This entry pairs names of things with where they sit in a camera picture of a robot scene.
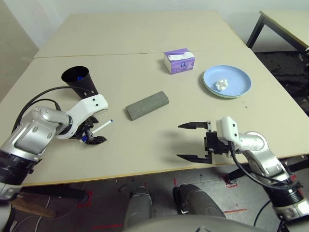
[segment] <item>white pen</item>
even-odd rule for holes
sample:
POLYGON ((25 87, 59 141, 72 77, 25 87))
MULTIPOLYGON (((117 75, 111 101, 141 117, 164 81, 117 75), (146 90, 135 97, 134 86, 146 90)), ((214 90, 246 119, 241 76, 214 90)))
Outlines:
POLYGON ((110 124, 110 123, 112 123, 113 122, 113 120, 111 119, 111 120, 109 120, 109 121, 107 121, 106 123, 104 123, 102 126, 100 126, 100 127, 98 127, 98 128, 96 128, 92 133, 93 134, 95 134, 95 133, 97 133, 99 130, 101 130, 101 129, 103 129, 104 127, 106 127, 108 124, 110 124))
MULTIPOLYGON (((111 120, 109 120, 109 121, 107 121, 106 123, 104 123, 102 126, 100 126, 100 127, 98 127, 98 128, 96 128, 93 132, 92 132, 92 134, 95 134, 95 133, 97 133, 99 130, 101 130, 101 129, 103 129, 104 127, 106 127, 108 124, 111 124, 113 122, 113 120, 111 119, 111 120)), ((84 143, 84 142, 86 142, 87 141, 87 136, 85 135, 81 140, 79 140, 79 142, 81 142, 81 143, 84 143)))

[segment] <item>white wall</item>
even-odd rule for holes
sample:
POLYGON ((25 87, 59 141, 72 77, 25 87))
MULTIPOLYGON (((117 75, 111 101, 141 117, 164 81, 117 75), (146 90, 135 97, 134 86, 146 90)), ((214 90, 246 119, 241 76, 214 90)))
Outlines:
MULTIPOLYGON (((309 0, 4 0, 33 42, 41 48, 72 13, 217 10, 246 42, 264 10, 309 10, 309 0)), ((257 51, 293 50, 264 28, 257 51)))
POLYGON ((0 101, 31 63, 38 48, 0 0, 0 101))

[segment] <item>purple tissue box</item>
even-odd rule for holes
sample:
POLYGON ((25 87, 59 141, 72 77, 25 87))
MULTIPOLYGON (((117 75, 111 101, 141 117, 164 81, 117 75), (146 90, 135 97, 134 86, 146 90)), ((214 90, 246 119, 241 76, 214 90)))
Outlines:
POLYGON ((164 53, 164 64, 170 74, 193 69, 195 57, 186 48, 164 53))

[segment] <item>black cable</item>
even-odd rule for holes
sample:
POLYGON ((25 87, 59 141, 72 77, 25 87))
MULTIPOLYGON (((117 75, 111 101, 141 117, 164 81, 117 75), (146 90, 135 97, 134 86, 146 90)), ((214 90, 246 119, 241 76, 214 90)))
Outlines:
POLYGON ((32 103, 29 105, 29 107, 28 107, 27 109, 29 109, 29 108, 30 108, 32 105, 34 105, 35 103, 41 102, 41 101, 50 101, 50 102, 53 102, 53 103, 55 104, 56 110, 61 111, 61 108, 60 108, 60 105, 58 104, 58 102, 56 102, 56 101, 53 100, 53 99, 49 99, 49 98, 42 98, 42 99, 36 100, 36 101, 32 102, 32 103))
POLYGON ((281 232, 281 227, 283 226, 283 224, 284 224, 284 221, 281 221, 277 229, 277 232, 281 232))
POLYGON ((263 209, 265 209, 265 207, 266 207, 269 203, 270 203, 270 201, 266 202, 266 203, 262 206, 262 208, 260 209, 260 211, 257 213, 257 215, 256 215, 256 217, 255 217, 255 220, 254 220, 253 226, 256 225, 256 222, 257 222, 257 220, 259 219, 259 216, 260 216, 261 212, 263 211, 263 209))
POLYGON ((71 88, 71 89, 79 89, 79 90, 83 90, 85 92, 89 92, 88 89, 85 89, 85 88, 81 88, 81 87, 71 87, 71 86, 60 86, 60 87, 55 87, 55 88, 50 88, 48 90, 45 90, 43 91, 42 93, 39 93, 38 95, 36 95, 34 98, 32 98, 25 106, 24 108, 20 111, 15 123, 14 123, 14 126, 13 126, 13 130, 12 130, 12 133, 14 130, 16 130, 16 128, 18 127, 19 125, 19 122, 22 118, 22 115, 25 113, 25 111, 30 107, 31 103, 38 99, 40 96, 44 95, 45 93, 48 93, 48 92, 51 92, 51 91, 54 91, 54 90, 57 90, 57 89, 63 89, 63 88, 71 88))
POLYGON ((229 147, 229 150, 231 152, 232 159, 235 162, 235 164, 237 165, 237 167, 239 169, 241 169, 253 182, 255 182, 255 183, 257 183, 257 184, 259 184, 263 187, 266 187, 266 188, 269 188, 269 189, 276 189, 276 190, 289 190, 292 187, 299 184, 298 182, 294 182, 294 183, 292 183, 291 185, 288 185, 288 186, 272 186, 272 185, 264 184, 263 182, 255 179, 253 176, 251 176, 250 173, 248 173, 246 171, 246 169, 238 162, 238 160, 236 159, 236 155, 235 155, 235 147, 234 147, 234 144, 232 142, 228 141, 228 147, 229 147))
POLYGON ((286 182, 284 182, 284 181, 281 181, 281 180, 276 180, 276 179, 273 179, 273 178, 270 178, 270 177, 264 176, 264 175, 262 175, 262 174, 256 173, 256 172, 255 172, 255 171, 253 171, 252 169, 249 169, 249 168, 247 168, 247 167, 243 166, 242 164, 241 164, 241 166, 242 166, 243 168, 245 168, 248 172, 252 172, 253 174, 258 175, 258 176, 260 176, 260 177, 262 177, 262 178, 265 178, 265 179, 267 179, 267 180, 271 180, 271 181, 273 181, 273 182, 281 183, 281 184, 284 184, 284 185, 286 185, 286 184, 287 184, 287 183, 286 183, 286 182))
POLYGON ((27 108, 25 108, 24 112, 21 114, 20 121, 21 121, 21 119, 22 119, 22 117, 23 117, 23 115, 24 115, 24 113, 25 113, 25 111, 26 111, 27 109, 29 109, 29 108, 30 108, 32 105, 34 105, 35 103, 38 103, 38 102, 41 102, 41 101, 50 101, 50 102, 53 102, 53 103, 55 104, 56 110, 61 111, 61 108, 60 108, 60 105, 58 104, 58 102, 56 102, 56 101, 53 100, 53 99, 42 98, 42 99, 39 99, 39 100, 36 100, 36 101, 32 102, 31 104, 29 104, 29 106, 28 106, 27 108))

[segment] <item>white table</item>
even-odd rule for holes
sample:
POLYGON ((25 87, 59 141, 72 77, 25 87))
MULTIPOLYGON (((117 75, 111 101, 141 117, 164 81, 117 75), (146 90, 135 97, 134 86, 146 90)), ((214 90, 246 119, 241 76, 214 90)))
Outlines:
POLYGON ((36 54, 42 57, 162 53, 245 47, 217 12, 72 14, 36 54))
POLYGON ((300 52, 309 49, 309 11, 260 11, 260 18, 247 42, 252 48, 264 25, 300 52))
MULTIPOLYGON (((83 65, 90 70, 109 110, 98 115, 101 123, 115 122, 98 135, 108 141, 95 146, 77 140, 54 139, 44 159, 28 175, 24 185, 59 184, 105 179, 135 174, 211 167, 231 164, 232 159, 214 155, 213 165, 185 161, 176 154, 204 156, 205 130, 185 130, 178 125, 223 116, 237 121, 240 132, 257 131, 269 141, 279 158, 309 152, 309 119, 284 88, 248 48, 195 52, 191 71, 169 75, 163 54, 110 55, 37 58, 30 64, 0 103, 0 144, 9 136, 23 105, 45 89, 63 86, 61 74, 69 67, 83 65), (209 93, 201 82, 203 72, 218 64, 244 70, 252 79, 252 89, 236 99, 221 99, 209 93), (135 121, 125 107, 156 92, 164 91, 169 104, 135 121)), ((79 100, 73 90, 58 90, 46 97, 63 110, 79 100)))

